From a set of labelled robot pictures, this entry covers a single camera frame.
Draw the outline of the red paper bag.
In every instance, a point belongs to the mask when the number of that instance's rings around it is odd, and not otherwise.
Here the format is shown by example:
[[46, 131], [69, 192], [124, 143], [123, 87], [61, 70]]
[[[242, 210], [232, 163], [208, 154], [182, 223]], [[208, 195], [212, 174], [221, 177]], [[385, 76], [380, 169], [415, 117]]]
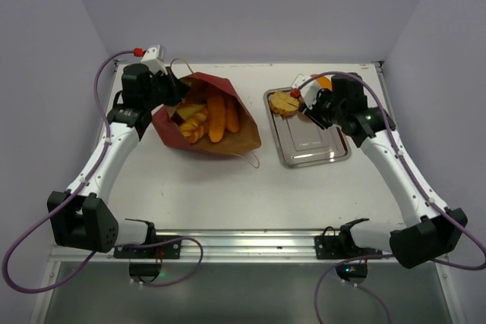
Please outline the red paper bag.
[[212, 74], [192, 72], [183, 77], [182, 81], [191, 90], [181, 104], [205, 104], [207, 109], [207, 97], [211, 93], [221, 92], [224, 100], [226, 97], [233, 97], [238, 108], [240, 130], [235, 134], [225, 130], [223, 138], [218, 143], [211, 142], [207, 133], [195, 144], [190, 144], [179, 130], [179, 126], [185, 121], [175, 113], [178, 106], [164, 106], [153, 116], [153, 126], [167, 147], [240, 158], [261, 147], [257, 124], [230, 80]]

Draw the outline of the round orange fake bun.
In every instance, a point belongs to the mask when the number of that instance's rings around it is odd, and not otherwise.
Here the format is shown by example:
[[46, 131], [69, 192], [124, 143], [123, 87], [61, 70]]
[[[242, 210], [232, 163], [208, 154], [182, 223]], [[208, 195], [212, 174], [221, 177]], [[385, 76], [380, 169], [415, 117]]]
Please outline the round orange fake bun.
[[325, 89], [325, 90], [331, 90], [332, 89], [332, 81], [329, 77], [327, 76], [321, 76], [317, 77], [316, 74], [312, 74], [311, 78], [313, 78], [313, 81], [311, 82], [311, 88], [320, 90], [320, 89]]

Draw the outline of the seeded fake bread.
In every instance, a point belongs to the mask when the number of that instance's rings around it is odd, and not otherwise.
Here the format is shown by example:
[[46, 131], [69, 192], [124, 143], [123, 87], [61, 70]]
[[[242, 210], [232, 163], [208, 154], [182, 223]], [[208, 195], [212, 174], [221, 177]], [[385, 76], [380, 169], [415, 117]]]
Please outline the seeded fake bread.
[[273, 113], [283, 118], [289, 118], [298, 112], [301, 102], [290, 93], [276, 91], [269, 99], [269, 106]]

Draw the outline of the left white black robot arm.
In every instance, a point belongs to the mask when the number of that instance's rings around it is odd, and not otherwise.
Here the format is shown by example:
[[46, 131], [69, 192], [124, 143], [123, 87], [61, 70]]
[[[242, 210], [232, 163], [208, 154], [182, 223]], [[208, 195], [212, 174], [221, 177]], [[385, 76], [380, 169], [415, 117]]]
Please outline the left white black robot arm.
[[106, 115], [108, 125], [93, 155], [65, 191], [53, 192], [48, 198], [57, 245], [100, 253], [131, 246], [143, 258], [157, 251], [153, 224], [116, 218], [108, 199], [122, 166], [150, 125], [153, 110], [176, 106], [188, 91], [188, 85], [162, 63], [153, 66], [144, 61], [124, 67], [121, 90]]

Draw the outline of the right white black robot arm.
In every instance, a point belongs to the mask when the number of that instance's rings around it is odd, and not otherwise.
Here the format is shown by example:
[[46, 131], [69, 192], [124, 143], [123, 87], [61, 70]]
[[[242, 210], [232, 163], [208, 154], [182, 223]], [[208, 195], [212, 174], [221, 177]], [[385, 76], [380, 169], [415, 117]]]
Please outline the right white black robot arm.
[[381, 228], [368, 219], [348, 223], [339, 234], [341, 254], [352, 258], [366, 249], [387, 251], [411, 269], [454, 250], [460, 228], [468, 223], [464, 211], [451, 209], [431, 189], [393, 119], [381, 105], [368, 105], [359, 75], [334, 74], [330, 80], [330, 88], [323, 88], [317, 77], [293, 88], [304, 101], [301, 112], [320, 128], [337, 126], [352, 139], [379, 171], [405, 223], [404, 228]]

